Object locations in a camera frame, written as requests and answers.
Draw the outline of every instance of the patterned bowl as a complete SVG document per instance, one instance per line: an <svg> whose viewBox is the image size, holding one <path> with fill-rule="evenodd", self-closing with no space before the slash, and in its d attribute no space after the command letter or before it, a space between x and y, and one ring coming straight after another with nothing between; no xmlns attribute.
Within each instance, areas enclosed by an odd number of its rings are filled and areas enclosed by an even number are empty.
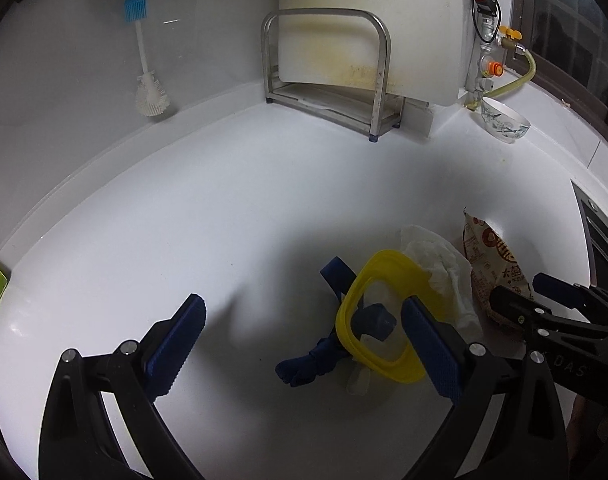
<svg viewBox="0 0 608 480"><path fill-rule="evenodd" d="M515 110L488 97L482 99L482 118L488 133L508 143L521 139L530 128Z"/></svg>

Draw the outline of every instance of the metal handle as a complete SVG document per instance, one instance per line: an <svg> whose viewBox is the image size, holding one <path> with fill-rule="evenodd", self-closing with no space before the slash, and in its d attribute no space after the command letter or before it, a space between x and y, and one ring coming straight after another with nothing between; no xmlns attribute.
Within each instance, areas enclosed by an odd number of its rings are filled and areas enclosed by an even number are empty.
<svg viewBox="0 0 608 480"><path fill-rule="evenodd" d="M388 68L390 66L390 34L382 20L368 10L332 9L320 7L316 9L283 9L271 12L261 24L261 57L263 60L264 90L266 96L273 93L273 77L271 63L271 48L269 33L271 25L278 16L351 16L364 18L372 23L379 36L379 55L377 58L377 78L375 79L375 99L373 113L370 119L370 133L377 135L384 112L384 97L388 84Z"/></svg>

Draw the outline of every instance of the white cutting board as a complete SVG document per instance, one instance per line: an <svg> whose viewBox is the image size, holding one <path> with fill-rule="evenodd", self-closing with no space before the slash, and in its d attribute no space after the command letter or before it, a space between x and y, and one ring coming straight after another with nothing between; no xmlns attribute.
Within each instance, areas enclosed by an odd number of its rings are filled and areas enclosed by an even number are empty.
<svg viewBox="0 0 608 480"><path fill-rule="evenodd" d="M387 91L439 105L458 97L463 0L279 0L280 9L370 10L391 36ZM279 19L279 77L286 82L374 89L378 38L362 18Z"/></svg>

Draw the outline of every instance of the window glass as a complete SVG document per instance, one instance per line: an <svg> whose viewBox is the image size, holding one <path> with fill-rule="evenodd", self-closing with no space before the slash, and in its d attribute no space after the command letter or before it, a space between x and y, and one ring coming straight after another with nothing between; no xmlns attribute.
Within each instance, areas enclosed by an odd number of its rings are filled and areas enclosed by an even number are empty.
<svg viewBox="0 0 608 480"><path fill-rule="evenodd" d="M608 107L608 20L594 0L535 0L531 50Z"/></svg>

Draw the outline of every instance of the metal rack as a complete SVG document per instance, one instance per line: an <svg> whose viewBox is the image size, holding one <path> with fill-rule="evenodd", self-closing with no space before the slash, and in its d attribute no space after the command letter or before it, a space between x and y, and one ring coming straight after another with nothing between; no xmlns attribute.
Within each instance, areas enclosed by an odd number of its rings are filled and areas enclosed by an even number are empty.
<svg viewBox="0 0 608 480"><path fill-rule="evenodd" d="M379 37L374 91L309 83L284 83L279 79L279 66L271 61L269 36L271 25L279 16L306 15L351 16L364 18L372 23ZM404 96L386 93L390 44L386 25L367 10L316 8L271 12L261 25L261 56L266 102L278 102L323 117L366 134L371 142L377 142L391 128L399 127L404 114Z"/></svg>

